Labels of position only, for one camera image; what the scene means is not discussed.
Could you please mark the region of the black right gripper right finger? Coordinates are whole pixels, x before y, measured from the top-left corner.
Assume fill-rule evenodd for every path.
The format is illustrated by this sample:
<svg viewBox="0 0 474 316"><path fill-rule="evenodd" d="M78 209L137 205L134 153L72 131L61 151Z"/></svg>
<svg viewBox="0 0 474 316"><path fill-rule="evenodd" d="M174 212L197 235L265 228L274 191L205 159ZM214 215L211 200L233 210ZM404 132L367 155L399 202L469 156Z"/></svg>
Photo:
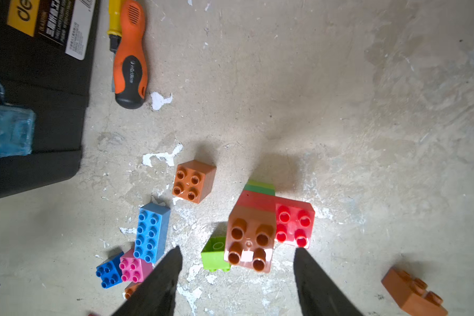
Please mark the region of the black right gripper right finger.
<svg viewBox="0 0 474 316"><path fill-rule="evenodd" d="M303 315L361 315L304 248L294 256L294 276Z"/></svg>

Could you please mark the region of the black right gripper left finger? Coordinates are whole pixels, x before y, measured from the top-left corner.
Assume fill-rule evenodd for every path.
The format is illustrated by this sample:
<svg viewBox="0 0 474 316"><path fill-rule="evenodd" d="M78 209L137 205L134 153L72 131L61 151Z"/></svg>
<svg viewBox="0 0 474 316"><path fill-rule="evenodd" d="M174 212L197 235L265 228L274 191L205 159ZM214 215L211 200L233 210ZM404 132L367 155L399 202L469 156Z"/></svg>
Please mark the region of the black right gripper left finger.
<svg viewBox="0 0 474 316"><path fill-rule="evenodd" d="M174 315L182 259L179 246L170 250L130 299L113 315Z"/></svg>

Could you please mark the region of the pink small lego brick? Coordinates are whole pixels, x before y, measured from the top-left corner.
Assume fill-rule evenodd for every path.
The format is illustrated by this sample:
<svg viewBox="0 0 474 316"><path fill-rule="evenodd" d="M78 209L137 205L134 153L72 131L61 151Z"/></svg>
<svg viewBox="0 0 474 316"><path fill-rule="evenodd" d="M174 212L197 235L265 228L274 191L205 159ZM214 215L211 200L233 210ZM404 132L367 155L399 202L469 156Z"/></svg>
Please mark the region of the pink small lego brick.
<svg viewBox="0 0 474 316"><path fill-rule="evenodd" d="M122 281L133 283L142 283L154 269L151 263L134 257L134 248L121 256L119 268L122 271Z"/></svg>

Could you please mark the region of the lime green lego brick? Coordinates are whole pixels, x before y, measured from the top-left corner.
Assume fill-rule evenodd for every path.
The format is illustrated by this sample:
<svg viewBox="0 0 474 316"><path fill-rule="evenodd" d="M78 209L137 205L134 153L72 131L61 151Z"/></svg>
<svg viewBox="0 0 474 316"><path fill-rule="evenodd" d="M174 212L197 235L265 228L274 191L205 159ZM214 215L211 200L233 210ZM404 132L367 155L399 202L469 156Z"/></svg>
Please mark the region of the lime green lego brick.
<svg viewBox="0 0 474 316"><path fill-rule="evenodd" d="M226 238L214 236L208 240L201 252L201 259L205 270L216 272L218 270L230 271L230 263L224 260Z"/></svg>

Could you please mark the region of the light blue long lego brick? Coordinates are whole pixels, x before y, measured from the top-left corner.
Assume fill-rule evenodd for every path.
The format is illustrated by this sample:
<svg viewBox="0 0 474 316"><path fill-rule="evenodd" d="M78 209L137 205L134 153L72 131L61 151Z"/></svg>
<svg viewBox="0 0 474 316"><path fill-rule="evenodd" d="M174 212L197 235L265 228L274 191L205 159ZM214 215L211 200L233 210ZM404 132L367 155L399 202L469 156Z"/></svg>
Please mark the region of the light blue long lego brick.
<svg viewBox="0 0 474 316"><path fill-rule="evenodd" d="M156 264L165 252L171 210L153 202L143 205L138 216L134 257Z"/></svg>

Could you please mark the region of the red long lego brick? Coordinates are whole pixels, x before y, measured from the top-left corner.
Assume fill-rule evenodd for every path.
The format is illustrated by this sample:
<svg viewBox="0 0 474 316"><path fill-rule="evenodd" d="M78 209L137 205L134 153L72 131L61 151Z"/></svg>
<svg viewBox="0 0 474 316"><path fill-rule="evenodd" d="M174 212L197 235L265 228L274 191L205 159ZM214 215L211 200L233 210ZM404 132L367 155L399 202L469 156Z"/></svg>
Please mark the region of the red long lego brick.
<svg viewBox="0 0 474 316"><path fill-rule="evenodd" d="M275 240L297 248L309 248L315 217L310 203L243 190L236 204L275 212Z"/></svg>

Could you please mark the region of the dark green lego brick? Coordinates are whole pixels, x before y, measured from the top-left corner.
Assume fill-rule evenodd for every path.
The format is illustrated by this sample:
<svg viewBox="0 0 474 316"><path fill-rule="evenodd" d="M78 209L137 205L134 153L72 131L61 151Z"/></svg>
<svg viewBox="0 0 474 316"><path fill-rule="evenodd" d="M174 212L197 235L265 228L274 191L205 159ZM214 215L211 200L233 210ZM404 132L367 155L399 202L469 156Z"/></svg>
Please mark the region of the dark green lego brick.
<svg viewBox="0 0 474 316"><path fill-rule="evenodd" d="M258 182L255 180L247 181L244 190L250 192L256 192L260 194L266 194L269 196L275 196L275 186L264 182Z"/></svg>

